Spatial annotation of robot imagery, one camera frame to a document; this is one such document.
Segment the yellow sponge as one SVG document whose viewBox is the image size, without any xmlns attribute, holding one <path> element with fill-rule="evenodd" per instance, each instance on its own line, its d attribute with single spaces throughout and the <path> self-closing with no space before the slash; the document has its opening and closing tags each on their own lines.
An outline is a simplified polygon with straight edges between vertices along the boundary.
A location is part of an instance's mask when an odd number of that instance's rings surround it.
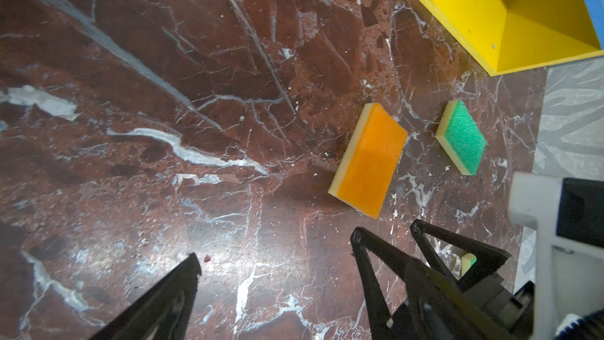
<svg viewBox="0 0 604 340">
<path fill-rule="evenodd" d="M 377 102 L 363 107 L 328 193 L 379 218 L 408 132 Z"/>
</svg>

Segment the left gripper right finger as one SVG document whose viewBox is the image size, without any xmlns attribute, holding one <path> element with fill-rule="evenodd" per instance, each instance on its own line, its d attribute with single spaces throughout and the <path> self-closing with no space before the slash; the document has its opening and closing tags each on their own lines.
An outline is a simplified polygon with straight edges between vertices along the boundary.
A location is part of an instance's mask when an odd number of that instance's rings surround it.
<svg viewBox="0 0 604 340">
<path fill-rule="evenodd" d="M 425 308 L 440 318 L 456 339 L 512 339 L 513 336 L 482 312 L 457 286 L 420 261 L 405 268 L 405 283 L 413 324 L 421 339 L 433 339 L 426 321 Z"/>
</svg>

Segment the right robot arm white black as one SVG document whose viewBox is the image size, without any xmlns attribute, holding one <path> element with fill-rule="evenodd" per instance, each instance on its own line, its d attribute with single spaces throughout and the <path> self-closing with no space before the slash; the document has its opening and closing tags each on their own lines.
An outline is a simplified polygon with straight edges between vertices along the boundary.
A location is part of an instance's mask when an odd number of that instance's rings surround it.
<svg viewBox="0 0 604 340">
<path fill-rule="evenodd" d="M 503 287 L 508 252 L 422 220 L 423 259 L 352 233 L 375 339 L 601 339 L 603 184 L 515 173 L 508 216 L 536 232 L 536 281 Z"/>
</svg>

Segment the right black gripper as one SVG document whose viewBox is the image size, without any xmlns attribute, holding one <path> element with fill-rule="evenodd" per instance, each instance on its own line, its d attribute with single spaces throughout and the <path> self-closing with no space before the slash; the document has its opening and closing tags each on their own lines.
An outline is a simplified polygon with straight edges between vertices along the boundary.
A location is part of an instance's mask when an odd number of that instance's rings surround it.
<svg viewBox="0 0 604 340">
<path fill-rule="evenodd" d="M 486 278 L 497 274 L 511 258 L 510 253 L 423 220 L 415 220 L 410 230 L 432 269 L 456 281 L 466 298 L 515 338 L 528 339 L 532 336 L 535 284 L 528 281 L 512 294 L 501 285 L 500 278 Z M 475 263 L 460 279 L 456 279 L 429 237 L 450 246 L 456 256 L 472 253 Z M 353 230 L 350 245 L 360 274 L 371 338 L 453 338 L 431 305 L 424 305 L 421 313 L 415 316 L 403 277 L 411 256 L 362 227 Z"/>
</svg>

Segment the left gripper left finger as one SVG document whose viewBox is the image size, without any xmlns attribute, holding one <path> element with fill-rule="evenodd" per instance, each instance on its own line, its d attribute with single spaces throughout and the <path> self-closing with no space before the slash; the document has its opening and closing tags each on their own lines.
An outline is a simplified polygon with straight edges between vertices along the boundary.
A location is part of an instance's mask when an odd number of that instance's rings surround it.
<svg viewBox="0 0 604 340">
<path fill-rule="evenodd" d="M 184 339 L 198 291 L 195 253 L 177 265 L 93 339 Z"/>
</svg>

